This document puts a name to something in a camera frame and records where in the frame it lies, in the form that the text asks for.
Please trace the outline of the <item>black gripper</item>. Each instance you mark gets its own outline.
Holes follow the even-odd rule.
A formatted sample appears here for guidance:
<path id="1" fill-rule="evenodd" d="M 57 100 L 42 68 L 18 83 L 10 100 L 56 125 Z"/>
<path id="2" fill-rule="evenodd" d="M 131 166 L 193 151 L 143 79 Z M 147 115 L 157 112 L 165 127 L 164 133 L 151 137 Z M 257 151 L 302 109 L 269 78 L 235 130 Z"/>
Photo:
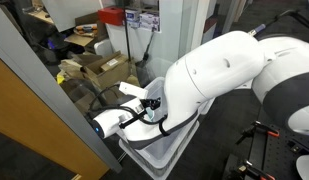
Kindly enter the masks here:
<path id="1" fill-rule="evenodd" d="M 141 99 L 141 104 L 144 108 L 149 107 L 151 110 L 155 110 L 161 105 L 161 98 L 157 99 Z"/>

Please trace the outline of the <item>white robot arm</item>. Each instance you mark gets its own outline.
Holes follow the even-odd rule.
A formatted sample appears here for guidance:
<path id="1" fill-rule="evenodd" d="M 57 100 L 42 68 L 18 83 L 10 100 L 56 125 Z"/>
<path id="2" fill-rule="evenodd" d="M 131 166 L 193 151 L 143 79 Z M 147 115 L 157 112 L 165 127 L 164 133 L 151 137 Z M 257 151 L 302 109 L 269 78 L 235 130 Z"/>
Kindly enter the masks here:
<path id="1" fill-rule="evenodd" d="M 126 102 L 104 107 L 92 121 L 107 138 L 121 130 L 128 143 L 142 149 L 191 122 L 201 104 L 254 79 L 265 67 L 265 48 L 252 35 L 233 31 L 211 40 L 176 61 L 167 71 L 164 95 L 167 114 L 151 121 L 148 109 L 161 100 L 130 93 Z"/>

